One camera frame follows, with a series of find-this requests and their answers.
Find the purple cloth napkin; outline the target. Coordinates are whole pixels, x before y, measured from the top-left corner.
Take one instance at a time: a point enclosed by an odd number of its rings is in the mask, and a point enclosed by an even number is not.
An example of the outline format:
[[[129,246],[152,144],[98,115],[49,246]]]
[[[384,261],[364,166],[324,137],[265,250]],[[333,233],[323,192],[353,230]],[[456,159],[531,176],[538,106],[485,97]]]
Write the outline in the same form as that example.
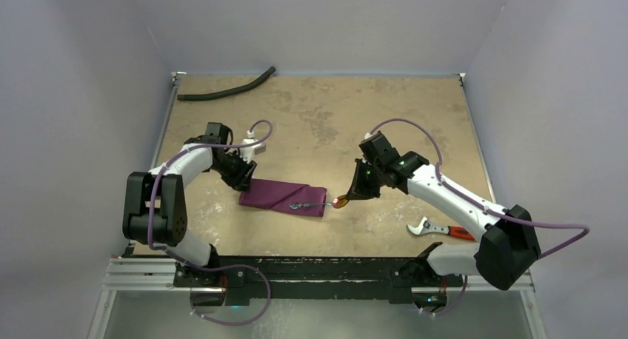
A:
[[[251,180],[250,189],[240,194],[238,204],[289,215],[322,218],[327,189],[265,179]]]

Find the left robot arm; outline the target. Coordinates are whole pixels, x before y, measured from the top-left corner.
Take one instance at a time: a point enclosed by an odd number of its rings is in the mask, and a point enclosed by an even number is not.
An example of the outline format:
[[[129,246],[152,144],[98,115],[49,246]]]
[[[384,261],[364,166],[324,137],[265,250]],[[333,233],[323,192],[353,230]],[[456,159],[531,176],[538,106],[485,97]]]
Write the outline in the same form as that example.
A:
[[[122,232],[126,239],[165,252],[192,268],[202,286],[212,286],[221,276],[214,245],[188,230],[185,189],[204,172],[216,172],[236,192],[249,190],[257,167],[253,157],[265,147],[265,137],[248,129],[234,144],[233,131],[210,122],[203,134],[187,139],[164,163],[127,177]]]

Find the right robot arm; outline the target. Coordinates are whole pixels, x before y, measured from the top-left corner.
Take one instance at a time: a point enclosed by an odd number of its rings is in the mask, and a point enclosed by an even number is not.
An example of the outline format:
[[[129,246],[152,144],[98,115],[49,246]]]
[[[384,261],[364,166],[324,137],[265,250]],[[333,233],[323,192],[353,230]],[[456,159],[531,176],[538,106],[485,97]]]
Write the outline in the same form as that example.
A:
[[[385,135],[377,132],[359,144],[350,201],[377,198],[382,187],[427,202],[473,236],[472,244],[435,242],[410,262],[420,282],[433,285],[446,275],[478,275],[500,290],[508,290],[540,257],[530,213],[486,201],[443,175],[416,152],[400,155]]]

